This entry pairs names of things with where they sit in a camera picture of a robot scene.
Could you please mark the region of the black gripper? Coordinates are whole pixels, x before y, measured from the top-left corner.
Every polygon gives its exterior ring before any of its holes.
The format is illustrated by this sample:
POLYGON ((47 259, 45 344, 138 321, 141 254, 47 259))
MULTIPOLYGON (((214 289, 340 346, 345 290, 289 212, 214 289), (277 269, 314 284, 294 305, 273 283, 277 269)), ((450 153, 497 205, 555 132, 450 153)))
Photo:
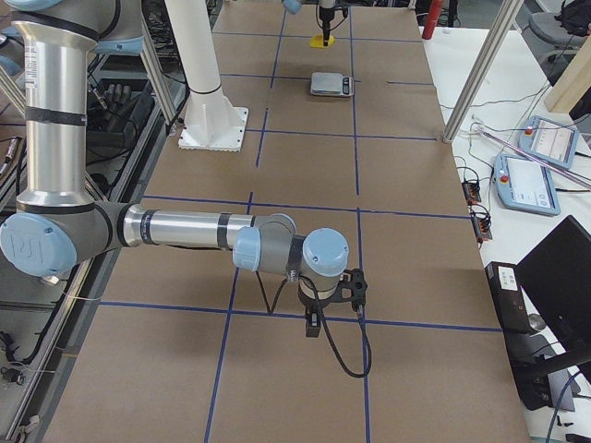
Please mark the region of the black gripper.
POLYGON ((328 46, 331 39, 331 21, 334 19, 334 8, 321 6, 319 9, 319 18, 322 26, 323 45, 328 46))
POLYGON ((305 335, 307 338, 318 338, 321 331, 321 320, 319 312, 331 303, 331 298, 335 292, 332 288, 327 291, 319 291, 318 296, 314 295, 314 291, 306 286, 298 286, 298 298, 305 308, 306 326, 305 335))

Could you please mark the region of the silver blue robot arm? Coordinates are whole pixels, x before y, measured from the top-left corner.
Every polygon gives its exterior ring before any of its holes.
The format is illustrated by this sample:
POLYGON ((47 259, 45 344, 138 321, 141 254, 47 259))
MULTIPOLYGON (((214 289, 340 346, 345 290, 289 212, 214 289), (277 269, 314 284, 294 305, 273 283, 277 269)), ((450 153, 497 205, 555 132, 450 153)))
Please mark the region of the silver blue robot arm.
POLYGON ((330 228, 299 235, 283 214, 147 210, 99 202, 85 188, 87 66, 91 51, 137 53, 138 1, 14 1, 25 44, 28 184, 1 226, 1 248, 17 269, 53 276, 103 252, 137 245, 228 250, 236 267, 296 282, 306 334, 328 326, 323 309, 350 285, 345 238, 330 228))
MULTIPOLYGON (((289 14, 297 14, 303 6, 302 1, 283 0, 283 8, 289 14)), ((320 26, 321 33, 310 39, 310 47, 315 49, 324 49, 333 45, 332 21, 335 18, 336 2, 334 0, 319 0, 316 4, 315 18, 320 26)))

